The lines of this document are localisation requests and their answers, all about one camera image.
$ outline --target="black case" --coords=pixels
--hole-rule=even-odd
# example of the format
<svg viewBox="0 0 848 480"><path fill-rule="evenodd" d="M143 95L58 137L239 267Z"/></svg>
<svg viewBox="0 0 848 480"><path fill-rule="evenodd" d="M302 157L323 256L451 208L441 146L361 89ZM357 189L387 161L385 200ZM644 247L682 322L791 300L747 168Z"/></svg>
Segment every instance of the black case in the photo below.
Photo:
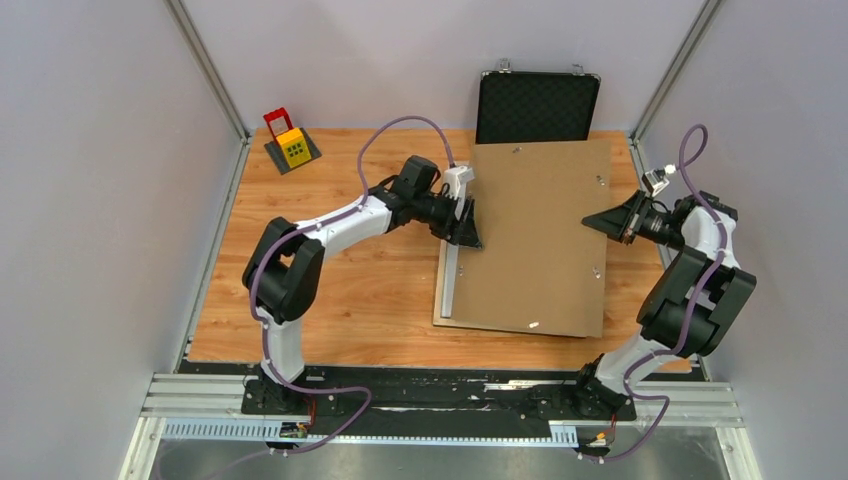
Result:
<svg viewBox="0 0 848 480"><path fill-rule="evenodd" d="M597 75L484 72L477 143L586 140L601 88Z"/></svg>

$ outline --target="brown board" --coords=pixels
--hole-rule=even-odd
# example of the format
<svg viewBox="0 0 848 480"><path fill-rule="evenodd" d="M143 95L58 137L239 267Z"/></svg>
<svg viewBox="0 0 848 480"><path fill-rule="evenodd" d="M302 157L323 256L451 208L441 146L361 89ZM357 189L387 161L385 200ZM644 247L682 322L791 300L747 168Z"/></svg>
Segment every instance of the brown board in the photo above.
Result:
<svg viewBox="0 0 848 480"><path fill-rule="evenodd" d="M477 145L471 165L484 249L459 250L451 326L600 337L606 236L580 220L610 207L609 143Z"/></svg>

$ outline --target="gray floor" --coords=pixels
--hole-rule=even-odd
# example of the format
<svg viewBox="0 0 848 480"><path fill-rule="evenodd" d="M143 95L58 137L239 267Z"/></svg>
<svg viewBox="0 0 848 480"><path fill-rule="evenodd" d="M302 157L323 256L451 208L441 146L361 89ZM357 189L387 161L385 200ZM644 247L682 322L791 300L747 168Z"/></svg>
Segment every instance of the gray floor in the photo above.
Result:
<svg viewBox="0 0 848 480"><path fill-rule="evenodd" d="M616 446L640 435L619 428ZM237 441L170 441L160 447L161 480L204 479L232 461L264 448ZM607 465L578 461L552 448L327 445L283 458L262 456L215 477L321 480L493 480L493 479L728 479L715 431L660 428L633 457ZM155 472L151 479L156 479Z"/></svg>

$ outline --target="white wall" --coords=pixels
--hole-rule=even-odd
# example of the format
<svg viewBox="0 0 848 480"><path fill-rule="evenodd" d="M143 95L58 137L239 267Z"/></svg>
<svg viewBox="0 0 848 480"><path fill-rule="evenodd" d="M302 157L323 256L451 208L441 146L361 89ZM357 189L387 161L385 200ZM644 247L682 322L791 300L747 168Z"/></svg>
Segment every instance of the white wall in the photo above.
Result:
<svg viewBox="0 0 848 480"><path fill-rule="evenodd" d="M631 129L702 0L186 0L244 121L305 126L405 114L473 127L480 72L581 63L602 77L594 129Z"/></svg>
<svg viewBox="0 0 848 480"><path fill-rule="evenodd" d="M236 158L161 1L0 4L0 477L115 478Z"/></svg>
<svg viewBox="0 0 848 480"><path fill-rule="evenodd" d="M711 129L696 184L739 209L751 300L707 361L767 479L845 478L848 3L726 2L650 130L660 165Z"/></svg>

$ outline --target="wooden table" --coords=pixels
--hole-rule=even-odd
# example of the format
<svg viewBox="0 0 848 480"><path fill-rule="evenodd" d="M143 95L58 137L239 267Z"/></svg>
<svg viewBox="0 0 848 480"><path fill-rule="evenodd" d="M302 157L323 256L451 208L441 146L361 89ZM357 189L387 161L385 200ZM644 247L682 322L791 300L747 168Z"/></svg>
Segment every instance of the wooden table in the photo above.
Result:
<svg viewBox="0 0 848 480"><path fill-rule="evenodd" d="M322 215L361 194L356 155L373 130L310 129L324 156L281 176L257 132L236 195L191 345L192 361L261 360L259 326L248 312L241 274L265 225ZM467 161L473 132L447 132L457 161ZM637 188L622 132L593 132L612 148L612 201ZM389 130L365 157L369 184L398 173L412 154L446 165L441 142L426 129ZM609 242L603 338L564 338L434 327L439 241L413 222L368 239L328 260L318 297L304 317L307 363L426 367L578 369L638 330L636 313L662 274L656 247L645 240ZM674 370L688 370L677 362Z"/></svg>

